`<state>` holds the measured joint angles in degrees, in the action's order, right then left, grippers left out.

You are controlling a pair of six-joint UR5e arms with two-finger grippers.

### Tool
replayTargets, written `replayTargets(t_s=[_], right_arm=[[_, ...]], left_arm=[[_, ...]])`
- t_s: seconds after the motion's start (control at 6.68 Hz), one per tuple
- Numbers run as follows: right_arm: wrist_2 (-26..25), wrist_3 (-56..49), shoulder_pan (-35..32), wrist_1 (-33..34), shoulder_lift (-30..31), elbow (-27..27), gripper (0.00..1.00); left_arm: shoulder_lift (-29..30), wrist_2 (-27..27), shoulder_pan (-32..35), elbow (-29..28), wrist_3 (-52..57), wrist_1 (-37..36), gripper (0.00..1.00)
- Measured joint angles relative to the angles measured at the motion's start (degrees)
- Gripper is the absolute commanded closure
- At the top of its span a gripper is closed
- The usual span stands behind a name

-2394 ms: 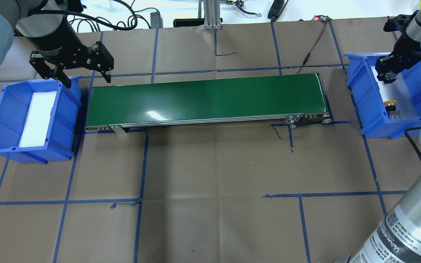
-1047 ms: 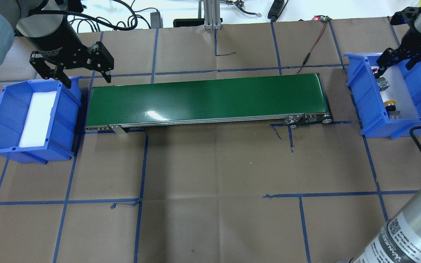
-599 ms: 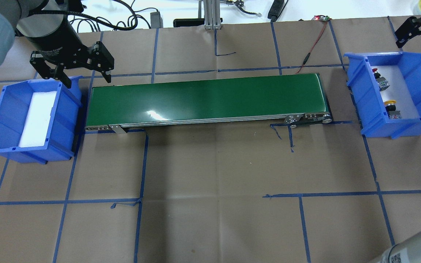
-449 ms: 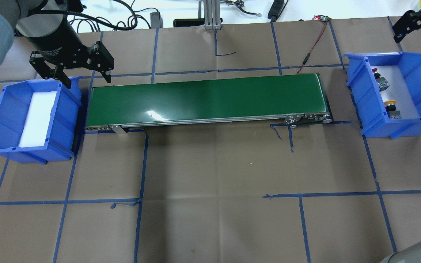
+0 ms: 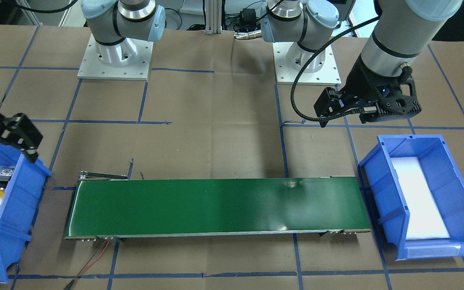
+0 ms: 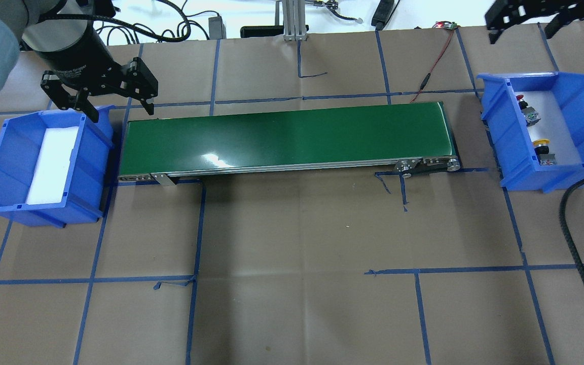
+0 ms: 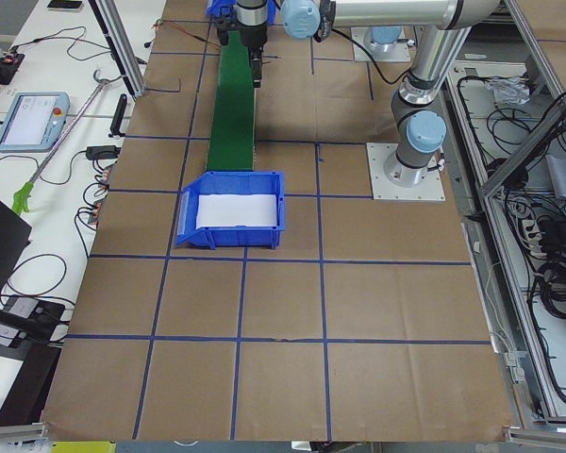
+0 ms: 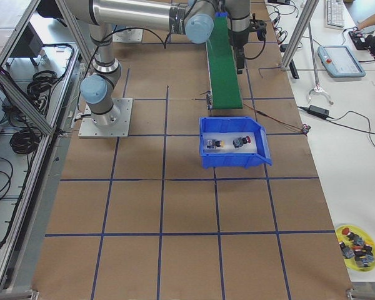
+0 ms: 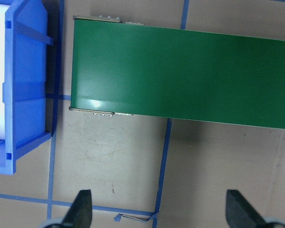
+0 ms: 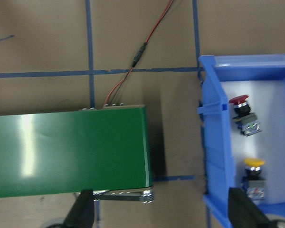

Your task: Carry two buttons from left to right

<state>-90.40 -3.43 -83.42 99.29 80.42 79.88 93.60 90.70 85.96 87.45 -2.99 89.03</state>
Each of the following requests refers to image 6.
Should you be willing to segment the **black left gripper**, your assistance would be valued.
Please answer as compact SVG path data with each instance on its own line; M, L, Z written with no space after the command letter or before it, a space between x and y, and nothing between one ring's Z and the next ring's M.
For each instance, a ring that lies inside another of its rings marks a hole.
M139 57L118 64L91 25L73 45L41 52L40 57L50 68L40 87L60 110L81 111L98 123L99 111L88 97L117 94L136 99L149 116L155 115L158 81L148 65Z

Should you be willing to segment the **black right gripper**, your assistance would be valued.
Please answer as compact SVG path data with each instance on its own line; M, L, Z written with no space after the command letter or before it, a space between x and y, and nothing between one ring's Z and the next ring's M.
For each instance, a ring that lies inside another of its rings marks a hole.
M584 19L584 1L495 1L484 15L489 44L496 44L507 28L549 16L554 18L544 28L547 40L569 23Z

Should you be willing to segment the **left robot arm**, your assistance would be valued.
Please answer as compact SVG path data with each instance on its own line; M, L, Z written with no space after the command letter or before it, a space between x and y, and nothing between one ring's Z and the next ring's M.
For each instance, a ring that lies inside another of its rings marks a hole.
M48 66L40 88L60 110L97 122L91 96L116 94L155 113L158 81L141 58L117 63L93 27L114 21L111 1L0 1L0 90L26 45Z

